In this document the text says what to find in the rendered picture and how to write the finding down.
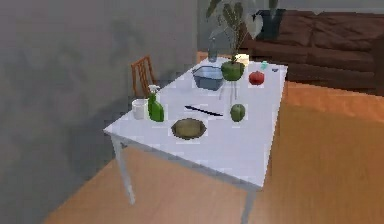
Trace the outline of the brown sofa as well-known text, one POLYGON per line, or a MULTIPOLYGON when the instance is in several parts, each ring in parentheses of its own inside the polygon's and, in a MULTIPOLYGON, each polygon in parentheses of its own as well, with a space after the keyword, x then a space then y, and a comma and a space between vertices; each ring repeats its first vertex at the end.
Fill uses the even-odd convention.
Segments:
POLYGON ((288 81, 384 96, 384 14, 285 10, 275 40, 256 37, 240 51, 288 81))

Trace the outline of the blue glass dish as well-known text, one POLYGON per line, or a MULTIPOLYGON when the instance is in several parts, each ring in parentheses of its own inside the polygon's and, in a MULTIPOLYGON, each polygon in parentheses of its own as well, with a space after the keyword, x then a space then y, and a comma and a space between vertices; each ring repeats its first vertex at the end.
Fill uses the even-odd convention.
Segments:
POLYGON ((200 66, 192 71, 198 88, 217 91, 223 83, 223 74, 219 67, 200 66))

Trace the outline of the green apple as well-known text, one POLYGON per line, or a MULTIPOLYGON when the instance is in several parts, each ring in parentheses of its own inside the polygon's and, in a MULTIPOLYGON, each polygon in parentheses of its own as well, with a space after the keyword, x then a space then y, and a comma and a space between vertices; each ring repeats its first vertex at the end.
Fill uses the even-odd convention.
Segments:
POLYGON ((245 107, 242 104, 235 104, 230 110, 231 119, 240 122, 245 116, 245 107))

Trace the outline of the house plant in green pot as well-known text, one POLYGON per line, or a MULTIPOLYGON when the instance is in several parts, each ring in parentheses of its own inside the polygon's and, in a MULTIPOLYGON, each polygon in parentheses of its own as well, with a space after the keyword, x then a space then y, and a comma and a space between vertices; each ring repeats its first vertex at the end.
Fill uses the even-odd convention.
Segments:
POLYGON ((256 8, 256 0, 210 0, 205 12, 209 20, 215 17, 218 27, 211 38, 224 33, 229 42, 230 59, 221 65, 226 81, 237 81, 243 75, 245 65, 236 55, 247 35, 255 38, 262 30, 263 17, 256 8))

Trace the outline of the red tomato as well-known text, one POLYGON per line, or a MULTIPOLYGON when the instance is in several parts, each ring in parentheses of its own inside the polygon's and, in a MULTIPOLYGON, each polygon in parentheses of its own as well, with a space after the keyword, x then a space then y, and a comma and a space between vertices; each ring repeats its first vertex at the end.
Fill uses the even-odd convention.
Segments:
POLYGON ((260 71, 255 71, 249 74, 248 80, 252 85, 261 85, 264 83, 264 74, 260 71))

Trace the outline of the green spray bottle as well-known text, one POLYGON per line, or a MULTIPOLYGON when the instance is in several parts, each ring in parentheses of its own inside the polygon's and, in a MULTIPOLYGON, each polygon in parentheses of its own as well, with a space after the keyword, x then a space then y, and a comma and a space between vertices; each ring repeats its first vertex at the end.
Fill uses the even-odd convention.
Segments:
POLYGON ((160 89, 157 85, 149 85, 149 98, 148 98, 148 114, 152 121, 163 122, 164 121, 164 109, 163 106, 157 101, 156 93, 160 89))

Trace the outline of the grey glass bottle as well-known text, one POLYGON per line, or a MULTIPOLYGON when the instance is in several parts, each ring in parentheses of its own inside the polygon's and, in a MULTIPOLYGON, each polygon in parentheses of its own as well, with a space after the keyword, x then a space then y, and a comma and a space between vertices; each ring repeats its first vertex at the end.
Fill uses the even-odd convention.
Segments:
POLYGON ((216 40, 214 37, 210 39, 208 47, 208 61, 214 63, 217 61, 218 51, 216 48, 216 40))

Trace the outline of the black knife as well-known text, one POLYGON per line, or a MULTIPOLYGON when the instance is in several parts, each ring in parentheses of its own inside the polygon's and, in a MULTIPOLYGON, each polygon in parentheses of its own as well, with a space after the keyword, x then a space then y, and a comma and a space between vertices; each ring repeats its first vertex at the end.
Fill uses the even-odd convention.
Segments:
POLYGON ((191 105, 186 105, 184 107, 186 109, 193 110, 193 111, 199 111, 199 112, 211 115, 211 116, 220 116, 220 117, 223 116, 222 114, 219 114, 219 113, 216 113, 216 112, 212 112, 212 111, 203 110, 203 109, 199 109, 199 108, 193 107, 191 105))

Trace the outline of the dark blue pillow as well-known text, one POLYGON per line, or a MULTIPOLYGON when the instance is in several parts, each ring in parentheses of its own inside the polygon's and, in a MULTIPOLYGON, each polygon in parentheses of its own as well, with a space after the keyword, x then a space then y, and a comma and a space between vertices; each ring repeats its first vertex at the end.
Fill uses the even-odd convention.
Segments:
POLYGON ((279 28, 285 9, 259 10, 257 15, 263 19, 261 32, 257 40, 275 40, 279 35, 279 28))

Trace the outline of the white table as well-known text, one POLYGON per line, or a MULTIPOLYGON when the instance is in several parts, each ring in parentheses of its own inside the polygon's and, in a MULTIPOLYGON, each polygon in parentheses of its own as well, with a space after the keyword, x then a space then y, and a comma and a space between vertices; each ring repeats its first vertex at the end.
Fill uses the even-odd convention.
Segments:
POLYGON ((165 110, 165 120, 136 120, 128 112, 104 129, 112 140, 116 160, 128 197, 135 196, 130 176, 122 158, 122 148, 137 144, 140 149, 159 155, 212 177, 217 177, 247 191, 241 224, 248 224, 254 196, 261 190, 268 166, 275 126, 282 99, 288 68, 268 64, 261 70, 262 62, 251 62, 243 76, 235 83, 225 83, 217 91, 198 88, 192 71, 200 66, 220 67, 226 60, 218 58, 211 63, 203 60, 158 92, 158 100, 165 110), (250 73, 260 71, 264 83, 249 83, 250 73), (240 122, 231 119, 230 110, 235 104, 245 107, 240 122), (216 112, 211 116, 184 106, 216 112), (195 139, 175 137, 172 125, 181 119, 193 118, 206 126, 205 133, 195 139))

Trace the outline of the olive round bowl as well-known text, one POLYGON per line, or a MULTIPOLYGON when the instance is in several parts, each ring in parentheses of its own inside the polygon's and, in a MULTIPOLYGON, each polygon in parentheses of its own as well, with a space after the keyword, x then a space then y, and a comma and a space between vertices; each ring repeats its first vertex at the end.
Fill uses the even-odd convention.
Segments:
POLYGON ((200 120, 185 118, 176 121, 172 125, 171 130, 175 137, 191 140, 201 137, 206 131, 206 126, 200 120))

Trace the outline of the brown wooden chair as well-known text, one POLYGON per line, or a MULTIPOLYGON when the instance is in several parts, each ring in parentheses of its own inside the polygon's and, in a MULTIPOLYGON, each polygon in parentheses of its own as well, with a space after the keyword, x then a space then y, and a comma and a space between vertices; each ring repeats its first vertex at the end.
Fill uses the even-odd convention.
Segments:
POLYGON ((142 96, 147 97, 150 93, 149 84, 157 84, 154 77, 152 63, 149 55, 131 64, 132 88, 136 97, 139 96, 138 87, 141 87, 142 96))

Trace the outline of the white mug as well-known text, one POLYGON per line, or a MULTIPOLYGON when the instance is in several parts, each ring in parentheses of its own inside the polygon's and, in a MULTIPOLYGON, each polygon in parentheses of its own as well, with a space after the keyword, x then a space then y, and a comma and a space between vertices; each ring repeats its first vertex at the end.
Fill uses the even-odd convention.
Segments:
POLYGON ((132 113, 136 120, 146 120, 148 118, 148 100, 135 99, 132 102, 132 113))

